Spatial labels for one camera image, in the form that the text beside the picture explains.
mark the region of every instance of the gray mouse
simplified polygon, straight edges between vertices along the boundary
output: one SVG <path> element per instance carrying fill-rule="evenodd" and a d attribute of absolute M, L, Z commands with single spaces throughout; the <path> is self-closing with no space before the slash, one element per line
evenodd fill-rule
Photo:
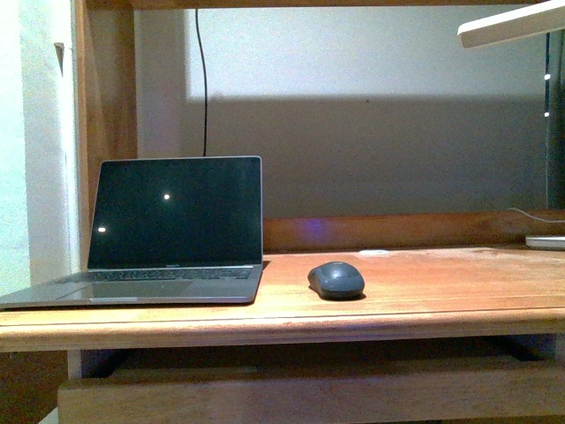
<path fill-rule="evenodd" d="M 352 300 L 363 295 L 365 280 L 359 271 L 346 262 L 328 262 L 308 273 L 310 288 L 322 299 Z"/>

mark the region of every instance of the silver laptop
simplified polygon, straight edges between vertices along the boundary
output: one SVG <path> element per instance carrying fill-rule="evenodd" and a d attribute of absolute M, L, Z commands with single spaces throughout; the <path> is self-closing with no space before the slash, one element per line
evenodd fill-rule
<path fill-rule="evenodd" d="M 0 308 L 251 303 L 262 273 L 258 156 L 107 161 L 81 272 Z"/>

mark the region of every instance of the laptop lid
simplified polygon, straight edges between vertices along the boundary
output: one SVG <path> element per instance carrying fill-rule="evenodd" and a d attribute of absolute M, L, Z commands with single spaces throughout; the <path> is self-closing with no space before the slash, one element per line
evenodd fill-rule
<path fill-rule="evenodd" d="M 102 163 L 89 269 L 261 264 L 258 156 Z"/>

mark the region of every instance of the drawer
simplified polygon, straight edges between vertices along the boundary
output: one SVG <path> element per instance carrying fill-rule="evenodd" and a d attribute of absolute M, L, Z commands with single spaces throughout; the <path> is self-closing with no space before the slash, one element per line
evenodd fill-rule
<path fill-rule="evenodd" d="M 565 368 L 499 337 L 132 351 L 65 423 L 368 423 L 565 414 Z"/>

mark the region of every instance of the small white object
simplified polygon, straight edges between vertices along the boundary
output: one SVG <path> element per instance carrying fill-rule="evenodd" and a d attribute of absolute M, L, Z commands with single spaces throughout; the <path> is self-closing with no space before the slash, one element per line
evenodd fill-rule
<path fill-rule="evenodd" d="M 565 250 L 565 236 L 526 236 L 526 245 L 532 249 Z"/>
<path fill-rule="evenodd" d="M 563 28 L 565 0 L 549 0 L 462 24 L 457 36 L 464 48 L 472 49 Z"/>
<path fill-rule="evenodd" d="M 382 256 L 385 254 L 389 254 L 390 252 L 388 250 L 383 250 L 383 249 L 367 249 L 367 250 L 362 250 L 359 253 L 364 256 Z"/>

